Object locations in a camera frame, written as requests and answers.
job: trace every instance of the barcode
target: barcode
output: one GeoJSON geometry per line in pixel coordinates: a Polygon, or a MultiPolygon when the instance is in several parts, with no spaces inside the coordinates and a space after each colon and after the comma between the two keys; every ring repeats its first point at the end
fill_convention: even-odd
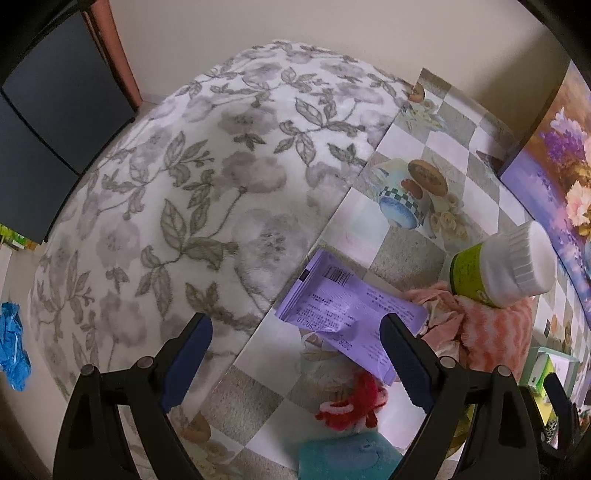
{"type": "Polygon", "coordinates": [[[328,278],[329,280],[332,280],[333,282],[342,286],[345,286],[350,276],[350,273],[336,267],[329,267],[326,273],[323,275],[324,278],[328,278]]]}

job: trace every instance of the blue plastic bag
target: blue plastic bag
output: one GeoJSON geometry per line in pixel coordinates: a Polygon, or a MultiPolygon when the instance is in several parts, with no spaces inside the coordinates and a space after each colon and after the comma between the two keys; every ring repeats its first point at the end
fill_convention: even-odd
{"type": "Polygon", "coordinates": [[[18,305],[3,303],[0,315],[0,370],[6,373],[10,386],[22,392],[31,375],[31,362],[22,349],[22,323],[18,305]]]}

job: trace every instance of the green label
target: green label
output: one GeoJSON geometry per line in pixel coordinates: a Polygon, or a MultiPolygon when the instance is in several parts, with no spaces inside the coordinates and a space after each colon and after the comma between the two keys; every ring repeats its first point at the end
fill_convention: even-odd
{"type": "Polygon", "coordinates": [[[482,244],[474,245],[453,257],[449,272],[449,283],[454,295],[462,295],[489,307],[496,307],[486,294],[480,276],[481,249],[482,244]]]}

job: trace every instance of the pink flower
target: pink flower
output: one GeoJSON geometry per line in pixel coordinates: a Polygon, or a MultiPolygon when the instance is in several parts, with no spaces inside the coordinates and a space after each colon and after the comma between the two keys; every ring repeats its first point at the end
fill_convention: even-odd
{"type": "Polygon", "coordinates": [[[566,213],[574,226],[589,223],[589,219],[585,217],[585,213],[587,213],[589,206],[591,206],[590,188],[583,187],[577,180],[566,194],[566,202],[566,213]]]}

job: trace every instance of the plastic bottle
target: plastic bottle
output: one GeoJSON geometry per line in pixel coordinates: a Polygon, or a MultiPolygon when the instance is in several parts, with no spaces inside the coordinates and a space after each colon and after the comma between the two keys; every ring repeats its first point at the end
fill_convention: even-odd
{"type": "Polygon", "coordinates": [[[556,281],[556,253],[544,228],[526,222],[458,253],[449,269],[455,295],[491,307],[510,307],[548,292],[556,281]]]}

